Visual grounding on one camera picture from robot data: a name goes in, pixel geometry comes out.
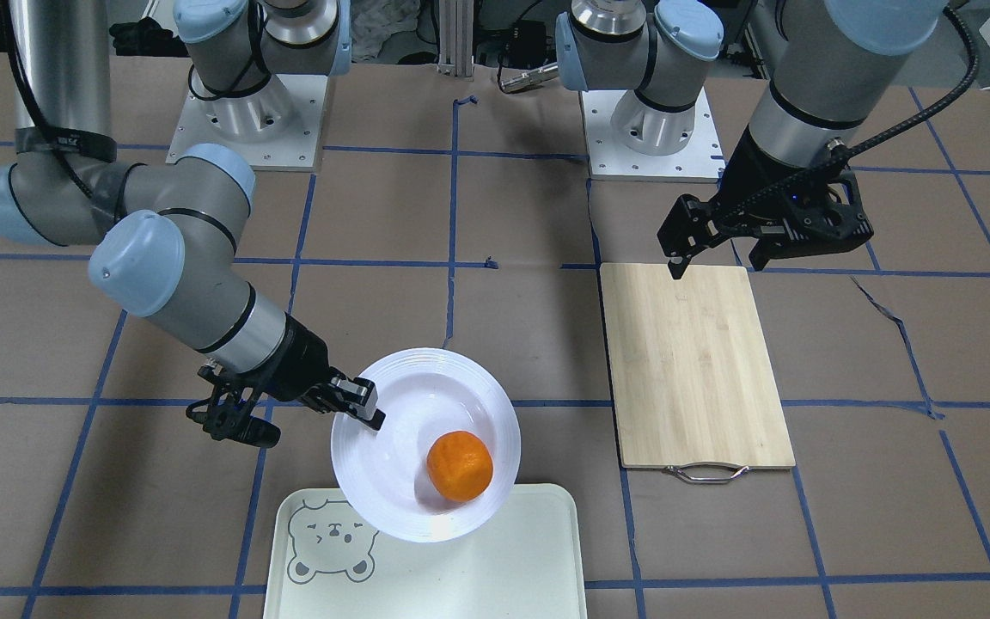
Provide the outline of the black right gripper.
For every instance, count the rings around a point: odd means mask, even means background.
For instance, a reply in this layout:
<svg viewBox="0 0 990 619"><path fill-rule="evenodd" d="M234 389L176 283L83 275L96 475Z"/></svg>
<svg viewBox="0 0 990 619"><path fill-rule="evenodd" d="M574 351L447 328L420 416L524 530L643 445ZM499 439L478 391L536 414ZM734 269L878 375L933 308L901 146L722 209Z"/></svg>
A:
<svg viewBox="0 0 990 619"><path fill-rule="evenodd" d="M327 361L326 342L290 315L278 350L258 369L237 373L201 367L198 376L212 385L212 392L188 405L186 416L215 440L231 439L259 448L275 446L279 428L253 415L263 395L279 402L299 402L322 414L345 413L374 432L381 431L386 418L377 406L373 381L333 371Z"/></svg>

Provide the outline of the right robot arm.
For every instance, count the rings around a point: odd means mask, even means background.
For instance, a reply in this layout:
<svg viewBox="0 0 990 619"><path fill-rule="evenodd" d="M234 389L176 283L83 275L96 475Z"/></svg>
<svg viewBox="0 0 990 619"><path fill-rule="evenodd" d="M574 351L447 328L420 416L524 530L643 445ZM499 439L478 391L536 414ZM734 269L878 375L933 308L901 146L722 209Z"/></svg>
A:
<svg viewBox="0 0 990 619"><path fill-rule="evenodd" d="M233 270L253 211L247 160L226 144L189 146L166 166L118 160L105 23L100 1L3 3L17 121L0 235L93 247L93 285L207 358L212 391L186 414L215 440L273 447L279 429L253 415L263 395L380 430L373 381L334 368L317 334Z"/></svg>

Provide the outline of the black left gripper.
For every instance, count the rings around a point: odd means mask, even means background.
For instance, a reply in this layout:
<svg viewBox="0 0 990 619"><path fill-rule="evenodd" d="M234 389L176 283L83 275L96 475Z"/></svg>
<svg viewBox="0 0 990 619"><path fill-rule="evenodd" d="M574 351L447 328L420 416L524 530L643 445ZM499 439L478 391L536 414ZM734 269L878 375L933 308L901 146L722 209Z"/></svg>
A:
<svg viewBox="0 0 990 619"><path fill-rule="evenodd" d="M722 244L724 234L757 240L748 255L757 270L771 260L841 254L867 243L875 231L845 163L743 206L754 193L800 171L763 152L746 130L715 193L714 222L711 204L683 193L657 231L671 278L682 279L692 259Z"/></svg>

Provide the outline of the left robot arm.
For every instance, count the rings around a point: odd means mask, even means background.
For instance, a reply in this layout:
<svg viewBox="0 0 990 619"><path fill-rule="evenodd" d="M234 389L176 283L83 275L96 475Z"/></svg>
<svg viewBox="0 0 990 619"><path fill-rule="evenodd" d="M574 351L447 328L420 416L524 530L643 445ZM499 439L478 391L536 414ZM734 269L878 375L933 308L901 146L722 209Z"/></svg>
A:
<svg viewBox="0 0 990 619"><path fill-rule="evenodd" d="M755 240L751 266L863 246L865 215L848 141L908 55L932 34L943 1L782 1L785 54L707 201L680 196L657 232L673 279L700 252ZM636 111L691 113L723 46L699 1L573 1L555 20L561 82L627 90Z"/></svg>

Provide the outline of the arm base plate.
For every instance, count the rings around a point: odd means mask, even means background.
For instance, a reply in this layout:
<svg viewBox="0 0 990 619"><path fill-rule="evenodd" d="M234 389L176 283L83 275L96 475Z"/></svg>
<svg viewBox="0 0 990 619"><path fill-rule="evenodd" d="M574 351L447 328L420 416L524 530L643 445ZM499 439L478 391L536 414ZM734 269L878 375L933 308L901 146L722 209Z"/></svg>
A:
<svg viewBox="0 0 990 619"><path fill-rule="evenodd" d="M201 101L189 93L166 163L175 163L190 146L220 144L255 171L317 172L330 89L327 76L283 74L247 97Z"/></svg>
<svg viewBox="0 0 990 619"><path fill-rule="evenodd" d="M590 179L715 183L725 169L704 89L679 113L649 108L631 90L586 91L580 101Z"/></svg>

